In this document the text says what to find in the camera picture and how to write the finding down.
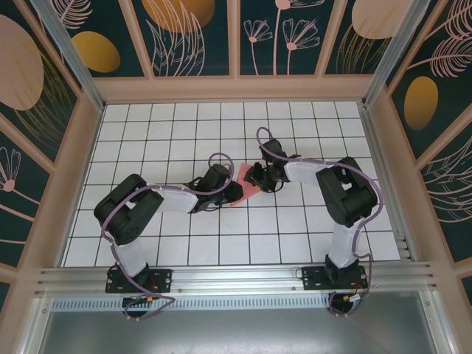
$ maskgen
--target pink object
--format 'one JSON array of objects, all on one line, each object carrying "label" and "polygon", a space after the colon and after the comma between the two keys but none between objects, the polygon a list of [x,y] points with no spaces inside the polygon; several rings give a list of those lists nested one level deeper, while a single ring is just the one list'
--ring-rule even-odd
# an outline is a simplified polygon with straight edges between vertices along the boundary
[{"label": "pink object", "polygon": [[237,175],[237,182],[243,187],[243,197],[239,201],[233,201],[229,205],[231,208],[260,192],[260,188],[254,187],[252,184],[244,181],[244,177],[251,167],[252,166],[250,164],[241,164],[239,175]]}]

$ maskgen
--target metal floor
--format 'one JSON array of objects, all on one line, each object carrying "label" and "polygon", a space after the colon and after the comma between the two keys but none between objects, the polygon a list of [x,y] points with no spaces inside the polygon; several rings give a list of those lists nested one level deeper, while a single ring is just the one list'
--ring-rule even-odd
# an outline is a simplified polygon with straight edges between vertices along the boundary
[{"label": "metal floor", "polygon": [[417,293],[371,294],[347,319],[325,308],[167,311],[145,322],[118,312],[51,313],[42,354],[431,354]]}]

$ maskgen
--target wire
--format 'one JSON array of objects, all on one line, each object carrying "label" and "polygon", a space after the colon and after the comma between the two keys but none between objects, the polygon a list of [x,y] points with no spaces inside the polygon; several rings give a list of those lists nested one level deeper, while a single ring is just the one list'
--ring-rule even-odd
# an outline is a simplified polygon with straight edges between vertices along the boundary
[{"label": "wire", "polygon": [[132,317],[128,314],[129,307],[131,305],[134,305],[132,302],[130,302],[130,304],[128,304],[125,308],[125,315],[126,315],[128,320],[133,319],[134,321],[139,321],[140,319],[149,319],[150,317],[153,317],[153,316],[157,315],[158,313],[161,313],[162,310],[164,310],[167,306],[173,304],[175,302],[176,298],[171,297],[171,296],[161,295],[161,294],[155,293],[153,291],[149,291],[148,289],[142,287],[140,284],[138,284],[137,282],[134,281],[133,277],[126,271],[125,267],[123,266],[123,264],[121,264],[121,261],[119,260],[119,256],[118,256],[118,253],[117,253],[117,245],[115,244],[113,238],[106,234],[106,228],[107,228],[108,224],[110,223],[111,219],[118,213],[118,211],[121,208],[123,208],[123,206],[126,203],[128,203],[131,199],[133,199],[138,194],[140,194],[140,193],[142,193],[146,190],[182,190],[182,191],[192,193],[192,194],[195,194],[195,195],[214,195],[214,194],[218,194],[222,190],[225,190],[229,186],[229,184],[232,182],[233,176],[235,174],[235,163],[225,153],[213,153],[208,159],[208,166],[211,167],[210,163],[211,163],[213,157],[218,156],[218,155],[226,158],[229,161],[230,165],[231,165],[231,170],[230,170],[228,181],[221,188],[218,188],[217,190],[213,190],[212,192],[199,192],[199,191],[196,191],[196,190],[189,190],[189,189],[183,188],[183,187],[167,186],[165,184],[163,184],[163,185],[156,184],[156,185],[145,186],[145,187],[142,187],[142,188],[139,188],[139,189],[135,190],[129,196],[127,196],[125,199],[123,199],[117,205],[117,207],[115,207],[115,209],[113,209],[111,211],[111,213],[108,215],[108,217],[105,219],[105,222],[102,225],[101,236],[103,238],[105,238],[110,243],[111,253],[113,254],[113,257],[117,262],[116,265],[119,267],[121,272],[125,275],[126,279],[131,284],[133,284],[135,288],[139,289],[140,291],[142,291],[143,293],[145,293],[149,296],[156,297],[157,299],[169,300],[165,304],[163,304],[160,308],[158,308],[157,310],[154,310],[152,312],[148,312],[148,313],[146,313],[146,314],[144,314],[140,317],[136,317],[136,318],[134,318],[134,317]]},{"label": "wire", "polygon": [[219,209],[221,209],[221,206],[219,206],[218,208],[213,208],[213,209],[205,209],[204,212],[216,212]]},{"label": "wire", "polygon": [[282,184],[280,185],[280,188],[279,188],[278,190],[271,190],[271,191],[268,191],[268,192],[266,192],[266,193],[277,193],[277,192],[279,192],[279,191],[283,188],[284,183],[285,183],[285,182],[282,181]]},{"label": "wire", "polygon": [[[295,159],[295,158],[290,158],[290,157],[284,157],[284,156],[279,156],[275,153],[273,153],[272,151],[270,151],[268,148],[266,148],[263,143],[261,142],[260,140],[260,137],[259,137],[259,133],[260,131],[265,131],[268,133],[269,135],[269,139],[273,139],[273,136],[272,136],[272,133],[270,132],[269,129],[267,129],[266,127],[259,127],[256,131],[256,139],[257,139],[257,143],[259,144],[259,148],[261,150],[264,150],[264,152],[266,152],[267,154],[269,154],[270,156],[272,157],[275,157],[276,159],[280,159],[280,160],[283,160],[283,161],[288,161],[288,162],[294,162],[294,161],[297,161],[297,162],[311,162],[313,164],[323,164],[323,165],[326,165],[326,166],[338,166],[338,167],[342,167],[346,170],[351,170],[353,171],[354,173],[357,173],[358,175],[360,175],[360,177],[363,177],[365,178],[369,183],[370,185],[372,185],[372,187],[374,188],[374,190],[377,192],[377,195],[378,195],[378,203],[379,203],[379,207],[378,209],[374,212],[373,215],[370,215],[367,219],[364,219],[362,220],[362,222],[360,222],[360,224],[357,226],[357,229],[354,233],[354,238],[353,238],[353,244],[352,244],[352,252],[353,252],[353,255],[354,257],[356,257],[357,259],[361,260],[361,259],[364,259],[364,258],[368,258],[369,259],[369,280],[368,280],[368,283],[367,283],[367,294],[369,293],[370,291],[370,283],[371,283],[371,280],[372,280],[372,255],[370,253],[367,253],[367,254],[363,254],[363,255],[359,255],[357,254],[356,252],[356,248],[357,248],[357,240],[358,240],[358,237],[361,233],[361,230],[362,228],[367,224],[369,223],[370,221],[374,220],[376,217],[379,216],[379,214],[381,213],[382,209],[384,208],[384,197],[382,195],[382,191],[380,189],[380,187],[368,176],[366,175],[364,172],[362,172],[361,170],[353,167],[353,166],[349,166],[348,164],[342,164],[341,162],[333,162],[333,161],[323,161],[323,160],[318,160],[318,159],[310,159],[310,158],[300,158],[300,159]],[[336,295],[337,293],[336,292],[333,292],[331,295],[330,295],[330,299],[328,301],[328,310],[334,314],[334,315],[345,315],[347,316],[347,314],[345,313],[342,313],[341,311],[338,311],[336,310],[331,304],[333,302],[333,297]],[[364,301],[362,301],[356,308],[354,308],[353,310],[350,311],[351,314],[355,313],[358,311],[358,309],[361,307],[361,305],[364,303]]]}]

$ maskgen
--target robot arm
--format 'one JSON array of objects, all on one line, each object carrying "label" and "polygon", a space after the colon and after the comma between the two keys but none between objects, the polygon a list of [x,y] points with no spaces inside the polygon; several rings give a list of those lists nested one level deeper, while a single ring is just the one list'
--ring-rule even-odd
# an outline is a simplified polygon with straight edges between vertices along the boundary
[{"label": "robot arm", "polygon": [[[264,147],[278,156],[287,157],[276,139],[269,140]],[[358,259],[353,254],[355,232],[378,202],[369,182],[346,168],[327,167],[303,160],[287,162],[274,158],[263,149],[261,152],[266,166],[254,164],[247,172],[245,181],[266,192],[274,192],[280,181],[320,187],[327,211],[334,220],[333,242],[326,256],[325,272],[333,286],[350,284],[353,269],[358,265]],[[360,170],[353,158],[346,157],[339,162]]]},{"label": "robot arm", "polygon": [[[196,195],[190,192],[212,192],[221,188],[229,178],[229,171],[214,164],[204,177],[185,184],[184,188],[161,188],[146,190],[131,199],[111,219],[107,235],[113,239],[114,248],[125,271],[141,286],[148,284],[149,267],[144,259],[139,236],[156,212],[196,213],[206,210],[210,204],[219,207],[243,196],[242,187],[231,181],[223,191],[213,195]],[[111,191],[94,211],[94,216],[103,225],[112,211],[135,190],[146,186],[146,181],[134,174],[127,177]]]}]

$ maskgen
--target grid mat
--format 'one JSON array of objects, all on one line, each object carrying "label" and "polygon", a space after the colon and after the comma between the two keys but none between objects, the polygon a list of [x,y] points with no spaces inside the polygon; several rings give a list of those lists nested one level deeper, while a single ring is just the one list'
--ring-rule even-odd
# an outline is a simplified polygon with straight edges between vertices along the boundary
[{"label": "grid mat", "polygon": [[[88,166],[62,266],[111,266],[108,242],[93,216],[97,203],[132,173],[148,183],[181,184],[207,171],[224,152],[241,163],[261,159],[255,139],[269,127],[290,156],[356,159],[377,180],[354,102],[176,103],[107,105]],[[194,215],[156,213],[140,237],[150,266],[324,262],[333,221],[318,187],[286,184],[235,208]],[[386,209],[367,224],[358,253],[399,260]]]}]

